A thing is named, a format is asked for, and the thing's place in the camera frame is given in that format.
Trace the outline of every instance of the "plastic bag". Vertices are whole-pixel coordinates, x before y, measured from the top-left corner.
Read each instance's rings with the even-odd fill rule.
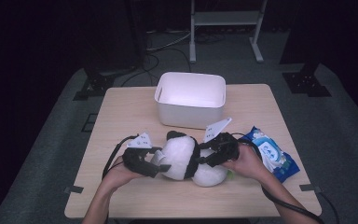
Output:
[[[275,141],[266,136],[260,129],[253,127],[252,130],[242,138],[248,139],[258,146],[263,158],[263,164],[281,183],[300,171],[292,157],[283,152]]]

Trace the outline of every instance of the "white container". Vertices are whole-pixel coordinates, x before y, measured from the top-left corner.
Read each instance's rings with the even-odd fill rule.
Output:
[[[158,82],[155,100],[161,123],[205,129],[222,119],[226,81],[216,75],[165,73]]]

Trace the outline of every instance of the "wire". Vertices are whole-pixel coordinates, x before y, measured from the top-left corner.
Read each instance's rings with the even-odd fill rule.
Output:
[[[124,161],[121,161],[121,162],[119,162],[119,163],[117,163],[117,164],[111,166],[111,167],[107,170],[107,173],[109,173],[110,170],[112,170],[113,168],[117,167],[118,165],[120,165],[120,164],[123,163],[123,162],[124,162]]]
[[[163,31],[162,33],[163,34],[167,34],[167,35],[179,35],[179,34],[182,34],[182,33],[188,33],[189,31],[188,30],[170,30],[170,29],[167,29],[166,31]]]
[[[152,77],[157,78],[156,76],[151,75],[151,74],[150,74],[150,71],[153,70],[154,68],[156,68],[156,67],[158,66],[158,64],[159,64],[159,59],[158,59],[158,57],[156,57],[155,55],[148,54],[147,56],[150,56],[150,57],[152,57],[152,58],[155,58],[156,61],[157,61],[156,64],[153,65],[153,66],[152,66],[151,68],[149,68],[149,69],[144,69],[144,66],[142,66],[143,69],[144,69],[142,72],[136,73],[136,74],[134,74],[134,75],[128,77],[126,80],[124,80],[123,83],[121,83],[120,87],[124,87],[124,85],[125,85],[127,82],[129,82],[131,79],[133,79],[133,78],[135,78],[135,77],[137,77],[137,76],[139,76],[139,75],[141,75],[141,74],[144,74],[144,73],[147,73],[147,74],[149,74],[149,76],[152,76]]]
[[[157,48],[152,48],[152,49],[146,49],[146,51],[156,51],[156,50],[159,50],[159,49],[165,49],[169,46],[172,46],[172,45],[175,45],[177,43],[180,43],[181,41],[185,40],[186,38],[188,38],[190,36],[190,33],[188,33],[187,35],[185,36],[182,36],[176,40],[174,40],[173,42],[169,43],[169,44],[166,44],[166,45],[163,45],[163,46],[160,46],[160,47],[157,47]]]
[[[174,50],[174,51],[178,51],[180,52],[186,59],[186,62],[187,62],[187,66],[188,66],[188,72],[191,73],[191,64],[190,64],[190,60],[187,58],[187,56],[179,49],[160,49],[160,50],[157,50],[157,51],[163,51],[163,50]]]
[[[330,204],[331,209],[333,209],[334,216],[336,217],[336,222],[337,224],[339,224],[339,216],[336,207],[330,202],[330,200],[328,200],[327,196],[325,196],[322,192],[319,192],[319,194],[328,202],[328,204]]]
[[[285,207],[285,208],[289,208],[289,209],[291,209],[291,210],[293,210],[293,211],[295,211],[295,212],[301,213],[302,215],[304,215],[304,216],[306,216],[306,217],[310,217],[310,218],[314,219],[315,221],[317,221],[318,223],[321,223],[321,224],[324,223],[324,221],[323,221],[321,218],[319,218],[318,216],[316,216],[316,215],[313,214],[312,212],[310,212],[310,211],[308,211],[308,210],[306,210],[306,209],[297,207],[297,206],[295,206],[295,205],[292,205],[292,204],[290,204],[290,203],[286,203],[286,202],[284,202],[284,201],[281,201],[281,200],[275,198],[274,196],[272,196],[272,195],[271,195],[266,189],[264,189],[263,187],[262,187],[261,189],[263,190],[264,195],[266,195],[266,197],[267,197],[268,199],[270,199],[272,202],[274,202],[274,203],[276,203],[276,204],[278,204],[278,205],[280,205],[280,206],[283,206],[283,207]]]
[[[137,136],[138,135],[128,136],[128,137],[124,138],[123,140],[121,140],[121,142],[116,145],[115,149],[113,150],[112,154],[109,157],[109,160],[107,160],[107,163],[106,163],[105,167],[103,168],[103,178],[107,175],[107,173],[111,169],[111,168],[109,169],[110,164],[112,164],[113,158],[118,153],[118,150],[121,148],[121,145],[123,145],[123,143],[126,142],[129,139],[135,139]]]
[[[208,35],[208,34],[199,34],[196,36],[195,42],[201,45],[212,45],[214,43],[223,41],[226,39],[225,35],[221,35],[222,37],[218,37],[218,35]]]

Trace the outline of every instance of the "shelf leg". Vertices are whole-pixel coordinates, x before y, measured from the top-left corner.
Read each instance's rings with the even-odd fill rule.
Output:
[[[195,21],[194,21],[194,14],[195,14],[195,0],[191,0],[191,24],[190,24],[190,62],[196,62],[196,42],[194,41],[195,36]]]
[[[255,54],[255,59],[257,60],[258,63],[264,62],[260,49],[257,46],[257,39],[258,39],[258,35],[260,34],[261,23],[263,22],[264,19],[264,12],[266,11],[267,1],[268,0],[264,0],[261,5],[260,12],[257,18],[257,24],[255,26],[255,35],[249,38],[249,41],[251,42],[252,50]]]

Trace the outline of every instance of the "gray carpet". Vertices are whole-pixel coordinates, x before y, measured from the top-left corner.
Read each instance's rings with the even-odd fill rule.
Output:
[[[170,43],[179,35],[154,34],[149,47]],[[197,45],[197,62],[191,72],[220,75],[227,84],[266,83],[270,85],[283,118],[295,142],[310,182],[319,186],[337,209],[340,223],[358,223],[358,107],[343,89],[338,77],[322,64],[315,75],[332,97],[310,98],[292,94],[282,73],[298,71],[302,64],[279,65],[288,33],[262,32],[259,47],[265,61],[257,63],[247,35],[226,35],[221,41]],[[188,56],[188,41],[171,49]],[[145,58],[145,69],[160,77],[169,71],[189,72],[187,58],[177,50],[162,50]],[[144,73],[116,79],[114,86],[157,85]],[[103,97],[73,101],[86,75],[77,71],[51,111],[12,188],[0,207],[0,223],[80,223],[63,211],[90,133],[81,132],[90,113],[98,113]],[[327,201],[318,195],[325,223],[335,223]],[[282,223],[278,217],[251,218],[252,223]]]

